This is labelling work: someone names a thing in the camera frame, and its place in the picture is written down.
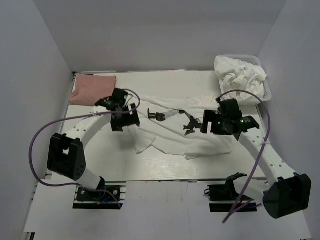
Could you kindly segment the white t shirt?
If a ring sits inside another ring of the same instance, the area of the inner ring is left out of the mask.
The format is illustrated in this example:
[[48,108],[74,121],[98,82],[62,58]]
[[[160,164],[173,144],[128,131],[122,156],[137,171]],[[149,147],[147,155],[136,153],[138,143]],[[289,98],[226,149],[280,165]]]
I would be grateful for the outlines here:
[[192,120],[203,123],[205,110],[218,108],[214,97],[165,98],[142,95],[132,102],[140,103],[137,108],[140,126],[128,127],[137,154],[149,147],[167,155],[184,156],[186,160],[231,153],[231,136],[203,134],[195,127],[187,129]]

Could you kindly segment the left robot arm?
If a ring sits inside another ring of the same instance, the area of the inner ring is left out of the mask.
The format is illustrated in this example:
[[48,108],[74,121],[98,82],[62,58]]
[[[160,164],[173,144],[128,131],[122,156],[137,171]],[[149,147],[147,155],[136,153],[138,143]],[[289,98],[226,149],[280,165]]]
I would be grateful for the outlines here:
[[54,134],[50,139],[47,168],[88,188],[88,193],[99,200],[105,196],[105,180],[87,167],[85,148],[91,139],[106,125],[113,132],[124,127],[140,126],[138,104],[127,104],[129,96],[136,95],[129,89],[115,88],[112,95],[99,99],[90,113],[71,130]]

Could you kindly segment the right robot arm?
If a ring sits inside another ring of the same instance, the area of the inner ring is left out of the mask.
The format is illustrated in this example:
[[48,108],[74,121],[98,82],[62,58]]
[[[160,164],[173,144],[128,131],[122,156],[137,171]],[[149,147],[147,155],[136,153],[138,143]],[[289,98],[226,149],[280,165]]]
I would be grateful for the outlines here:
[[258,122],[243,116],[235,99],[219,100],[217,110],[205,110],[201,132],[233,136],[255,159],[266,183],[252,179],[252,175],[236,173],[227,177],[223,194],[234,201],[229,213],[242,210],[243,197],[264,206],[274,219],[308,208],[312,181],[307,174],[298,174],[274,150]]

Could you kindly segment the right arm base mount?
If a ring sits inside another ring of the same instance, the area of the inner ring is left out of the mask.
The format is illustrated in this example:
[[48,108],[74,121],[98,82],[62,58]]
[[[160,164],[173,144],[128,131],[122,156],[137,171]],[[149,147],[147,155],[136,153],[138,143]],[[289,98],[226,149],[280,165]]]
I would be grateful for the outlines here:
[[[223,184],[209,185],[203,193],[209,199],[209,209],[211,213],[228,213],[238,197],[237,193],[235,196],[232,196],[228,192],[227,187]],[[237,207],[240,207],[249,201],[250,203],[242,208],[240,212],[257,212],[259,205],[245,195],[242,197],[241,202]]]

